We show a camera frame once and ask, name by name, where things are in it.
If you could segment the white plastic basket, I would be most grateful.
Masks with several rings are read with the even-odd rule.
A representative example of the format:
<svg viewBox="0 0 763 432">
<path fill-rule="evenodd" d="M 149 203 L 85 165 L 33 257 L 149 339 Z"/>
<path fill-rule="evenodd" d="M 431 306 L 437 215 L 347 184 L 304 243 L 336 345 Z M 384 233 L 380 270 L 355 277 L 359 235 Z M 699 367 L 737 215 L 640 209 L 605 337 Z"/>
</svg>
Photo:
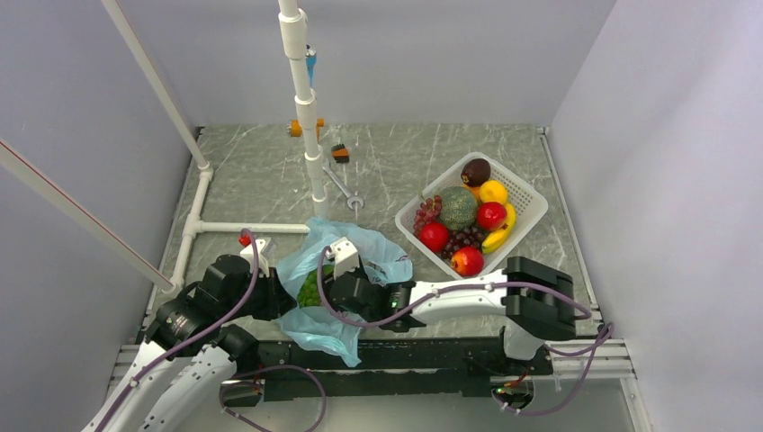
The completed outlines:
<svg viewBox="0 0 763 432">
<path fill-rule="evenodd" d="M 503 266 L 547 210 L 530 184 L 472 152 L 406 204 L 395 223 L 436 266 L 461 279 Z"/>
</svg>

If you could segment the silver wrench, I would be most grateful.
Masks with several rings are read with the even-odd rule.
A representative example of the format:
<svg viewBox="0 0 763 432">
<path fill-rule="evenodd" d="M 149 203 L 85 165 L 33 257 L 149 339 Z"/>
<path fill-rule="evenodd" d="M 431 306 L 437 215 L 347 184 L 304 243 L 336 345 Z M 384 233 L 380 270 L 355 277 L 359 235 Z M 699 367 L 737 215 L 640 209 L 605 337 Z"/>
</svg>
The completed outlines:
<svg viewBox="0 0 763 432">
<path fill-rule="evenodd" d="M 322 168 L 325 174 L 345 196 L 348 208 L 354 212 L 361 210 L 364 207 L 364 199 L 358 193 L 351 190 L 348 184 L 338 175 L 329 163 L 325 163 Z"/>
</svg>

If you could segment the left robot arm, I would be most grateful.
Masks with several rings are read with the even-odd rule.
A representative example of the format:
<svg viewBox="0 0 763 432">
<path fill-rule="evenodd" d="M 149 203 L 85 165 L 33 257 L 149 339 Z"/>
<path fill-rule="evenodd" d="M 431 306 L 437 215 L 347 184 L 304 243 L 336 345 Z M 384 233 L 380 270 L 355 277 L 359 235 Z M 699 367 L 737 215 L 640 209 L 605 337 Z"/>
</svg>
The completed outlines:
<svg viewBox="0 0 763 432">
<path fill-rule="evenodd" d="M 174 430 L 208 393 L 259 366 L 258 340 L 233 321 L 275 320 L 296 305 L 274 268 L 252 255 L 219 256 L 158 309 L 127 373 L 85 430 Z"/>
</svg>

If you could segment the red fake pomegranate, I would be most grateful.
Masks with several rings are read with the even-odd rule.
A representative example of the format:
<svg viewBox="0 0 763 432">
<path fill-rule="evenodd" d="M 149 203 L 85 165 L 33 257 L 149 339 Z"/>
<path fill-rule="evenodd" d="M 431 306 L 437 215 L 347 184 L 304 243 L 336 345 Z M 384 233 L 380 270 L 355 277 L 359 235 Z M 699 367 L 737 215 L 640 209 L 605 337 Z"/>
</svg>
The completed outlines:
<svg viewBox="0 0 763 432">
<path fill-rule="evenodd" d="M 484 202 L 478 209 L 475 221 L 477 225 L 487 231 L 501 229 L 507 219 L 507 209 L 500 202 Z"/>
</svg>

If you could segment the orange black small brush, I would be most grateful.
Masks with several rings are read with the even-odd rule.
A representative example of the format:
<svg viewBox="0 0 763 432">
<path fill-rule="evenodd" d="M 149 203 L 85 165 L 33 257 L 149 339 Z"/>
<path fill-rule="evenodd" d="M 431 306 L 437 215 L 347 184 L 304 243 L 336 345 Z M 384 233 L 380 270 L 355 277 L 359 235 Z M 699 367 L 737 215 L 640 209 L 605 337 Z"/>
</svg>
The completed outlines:
<svg viewBox="0 0 763 432">
<path fill-rule="evenodd" d="M 331 157 L 337 164 L 343 165 L 350 162 L 350 154 L 348 149 L 343 143 L 334 145 L 331 150 Z"/>
</svg>

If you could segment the yellow fake banana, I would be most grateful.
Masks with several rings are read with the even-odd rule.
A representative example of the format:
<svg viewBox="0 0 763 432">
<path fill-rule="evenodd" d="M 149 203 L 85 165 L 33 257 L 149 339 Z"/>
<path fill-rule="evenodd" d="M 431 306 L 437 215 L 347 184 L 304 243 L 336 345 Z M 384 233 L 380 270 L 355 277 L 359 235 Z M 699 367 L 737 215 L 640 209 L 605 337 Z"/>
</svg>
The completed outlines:
<svg viewBox="0 0 763 432">
<path fill-rule="evenodd" d="M 507 218 L 505 219 L 503 226 L 499 229 L 491 231 L 490 234 L 488 234 L 482 241 L 481 252 L 483 255 L 496 252 L 504 243 L 507 242 L 512 229 L 515 227 L 516 210 L 514 206 L 510 202 L 507 202 L 505 204 L 505 209 L 507 211 Z"/>
</svg>

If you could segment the red yellow fake apple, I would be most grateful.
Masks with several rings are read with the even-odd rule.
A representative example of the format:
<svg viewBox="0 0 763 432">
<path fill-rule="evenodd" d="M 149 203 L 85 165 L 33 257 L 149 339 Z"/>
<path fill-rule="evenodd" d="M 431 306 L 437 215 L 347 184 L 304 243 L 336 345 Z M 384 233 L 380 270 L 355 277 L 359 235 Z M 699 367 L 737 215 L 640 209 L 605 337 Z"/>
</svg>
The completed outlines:
<svg viewBox="0 0 763 432">
<path fill-rule="evenodd" d="M 461 247 L 450 258 L 450 267 L 460 276 L 475 276 L 484 267 L 484 257 L 475 247 Z"/>
</svg>

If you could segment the light blue plastic bag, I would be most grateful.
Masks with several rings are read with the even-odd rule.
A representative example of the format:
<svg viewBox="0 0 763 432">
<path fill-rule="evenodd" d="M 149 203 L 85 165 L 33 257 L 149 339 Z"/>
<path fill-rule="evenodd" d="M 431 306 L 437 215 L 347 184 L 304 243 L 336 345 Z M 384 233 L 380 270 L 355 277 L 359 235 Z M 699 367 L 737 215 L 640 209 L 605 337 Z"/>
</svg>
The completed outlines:
<svg viewBox="0 0 763 432">
<path fill-rule="evenodd" d="M 364 271 L 372 282 L 389 284 L 412 278 L 413 265 L 405 250 L 377 230 L 315 217 L 307 221 L 307 226 L 310 233 L 302 242 L 301 249 L 276 266 L 283 288 L 293 298 L 300 294 L 309 274 L 317 270 L 322 248 L 341 238 L 355 245 L 364 262 Z M 276 323 L 303 349 L 338 356 L 350 367 L 361 363 L 358 356 L 361 329 L 333 317 L 320 304 L 299 306 L 284 314 Z"/>
</svg>

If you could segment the green fake melon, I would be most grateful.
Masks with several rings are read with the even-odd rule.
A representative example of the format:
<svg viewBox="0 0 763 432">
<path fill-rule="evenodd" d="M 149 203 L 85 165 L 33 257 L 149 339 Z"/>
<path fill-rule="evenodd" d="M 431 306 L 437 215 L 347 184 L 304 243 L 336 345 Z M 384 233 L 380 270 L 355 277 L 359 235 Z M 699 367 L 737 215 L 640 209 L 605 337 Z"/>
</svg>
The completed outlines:
<svg viewBox="0 0 763 432">
<path fill-rule="evenodd" d="M 462 230 L 474 222 L 478 202 L 462 186 L 449 186 L 438 192 L 442 197 L 442 209 L 438 219 L 449 230 Z"/>
</svg>

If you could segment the dark red fake grapes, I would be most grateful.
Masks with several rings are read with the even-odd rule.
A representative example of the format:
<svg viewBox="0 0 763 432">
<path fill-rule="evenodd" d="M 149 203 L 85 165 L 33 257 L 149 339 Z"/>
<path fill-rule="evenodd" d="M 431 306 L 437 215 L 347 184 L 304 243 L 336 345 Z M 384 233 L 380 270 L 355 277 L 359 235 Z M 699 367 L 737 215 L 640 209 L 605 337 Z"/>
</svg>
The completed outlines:
<svg viewBox="0 0 763 432">
<path fill-rule="evenodd" d="M 443 260 L 449 260 L 455 252 L 465 247 L 481 249 L 482 241 L 485 239 L 485 231 L 477 226 L 466 227 L 460 230 L 450 232 L 449 238 L 444 248 L 439 253 Z"/>
</svg>

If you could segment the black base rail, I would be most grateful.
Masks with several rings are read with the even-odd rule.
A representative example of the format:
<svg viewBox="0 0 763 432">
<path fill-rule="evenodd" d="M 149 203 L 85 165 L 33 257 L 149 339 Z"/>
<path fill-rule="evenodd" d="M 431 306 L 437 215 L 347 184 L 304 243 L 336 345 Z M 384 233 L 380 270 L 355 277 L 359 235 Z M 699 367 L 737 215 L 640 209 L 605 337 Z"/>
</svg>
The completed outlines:
<svg viewBox="0 0 763 432">
<path fill-rule="evenodd" d="M 238 368 L 263 385 L 263 401 L 297 398 L 460 394 L 487 397 L 501 379 L 548 376 L 552 362 L 542 348 L 528 361 L 505 356 L 494 337 L 363 339 L 360 364 L 308 351 L 293 342 L 262 341 Z"/>
</svg>

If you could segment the white pvc pipe frame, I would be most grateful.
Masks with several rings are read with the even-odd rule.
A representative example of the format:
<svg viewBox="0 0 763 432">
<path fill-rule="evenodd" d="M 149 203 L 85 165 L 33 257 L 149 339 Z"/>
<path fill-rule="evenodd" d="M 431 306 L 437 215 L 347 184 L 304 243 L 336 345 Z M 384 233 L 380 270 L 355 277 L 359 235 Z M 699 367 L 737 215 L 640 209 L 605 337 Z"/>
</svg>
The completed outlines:
<svg viewBox="0 0 763 432">
<path fill-rule="evenodd" d="M 315 91 L 309 84 L 305 62 L 308 17 L 295 1 L 281 1 L 278 5 L 280 9 L 278 21 L 283 40 L 283 49 L 286 58 L 290 62 L 292 80 L 296 92 L 294 102 L 297 120 L 303 128 L 301 138 L 305 148 L 306 171 L 311 184 L 311 200 L 315 213 L 319 216 L 327 216 L 328 198 L 326 188 L 322 183 L 324 152 L 319 145 L 319 139 L 314 131 L 318 119 L 317 101 Z M 214 175 L 211 163 L 202 154 L 201 148 L 193 137 L 191 129 L 186 124 L 184 116 L 181 114 L 173 97 L 169 94 L 165 83 L 139 41 L 139 37 L 133 30 L 120 3 L 117 1 L 105 1 L 103 2 L 103 7 L 141 68 L 159 102 L 163 105 L 166 114 L 179 132 L 183 143 L 190 151 L 193 161 L 199 169 L 199 184 L 196 188 L 191 210 L 185 220 L 178 257 L 175 261 L 172 275 L 170 277 L 164 276 L 112 230 L 101 223 L 91 212 L 81 206 L 37 167 L 6 143 L 1 145 L 1 165 L 48 203 L 58 208 L 80 227 L 91 233 L 102 244 L 125 260 L 128 265 L 146 276 L 158 290 L 164 293 L 173 293 L 184 286 L 184 274 L 196 235 L 203 232 L 233 232 L 244 229 L 246 223 L 207 222 L 201 219 L 202 207 Z"/>
</svg>

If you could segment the blue handled tool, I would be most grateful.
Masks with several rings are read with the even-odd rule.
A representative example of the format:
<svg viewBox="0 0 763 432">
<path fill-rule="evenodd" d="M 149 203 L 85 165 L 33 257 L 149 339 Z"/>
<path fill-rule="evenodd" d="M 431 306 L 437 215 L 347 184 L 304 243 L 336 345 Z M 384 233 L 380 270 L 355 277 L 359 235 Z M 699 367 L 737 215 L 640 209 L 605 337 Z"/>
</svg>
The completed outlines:
<svg viewBox="0 0 763 432">
<path fill-rule="evenodd" d="M 314 68 L 317 64 L 317 60 L 318 60 L 317 51 L 314 48 L 312 48 L 310 45 L 307 45 L 305 62 L 306 62 L 306 69 L 308 73 L 310 87 L 313 87 Z"/>
</svg>

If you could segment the fake orange in basket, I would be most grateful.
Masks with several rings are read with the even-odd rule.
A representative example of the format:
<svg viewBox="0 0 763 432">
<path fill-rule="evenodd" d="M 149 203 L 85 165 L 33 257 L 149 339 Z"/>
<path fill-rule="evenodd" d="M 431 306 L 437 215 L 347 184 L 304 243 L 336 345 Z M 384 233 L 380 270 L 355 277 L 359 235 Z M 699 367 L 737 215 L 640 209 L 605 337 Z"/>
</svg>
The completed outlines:
<svg viewBox="0 0 763 432">
<path fill-rule="evenodd" d="M 469 186 L 467 184 L 463 184 L 462 187 L 469 191 L 478 203 L 480 202 L 480 188 L 478 186 Z"/>
</svg>

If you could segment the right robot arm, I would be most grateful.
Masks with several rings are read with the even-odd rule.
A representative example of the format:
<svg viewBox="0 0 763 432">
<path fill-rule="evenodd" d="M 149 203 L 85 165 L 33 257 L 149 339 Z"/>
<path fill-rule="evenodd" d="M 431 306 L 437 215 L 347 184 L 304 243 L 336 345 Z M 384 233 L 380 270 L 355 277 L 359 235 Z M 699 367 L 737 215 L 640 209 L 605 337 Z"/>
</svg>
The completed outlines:
<svg viewBox="0 0 763 432">
<path fill-rule="evenodd" d="M 568 341 L 589 312 L 574 300 L 570 275 L 522 256 L 489 274 L 450 282 L 407 281 L 381 285 L 360 271 L 318 283 L 322 303 L 346 324 L 407 333 L 445 320 L 496 316 L 507 319 L 496 349 L 501 370 L 516 374 L 547 341 Z"/>
</svg>

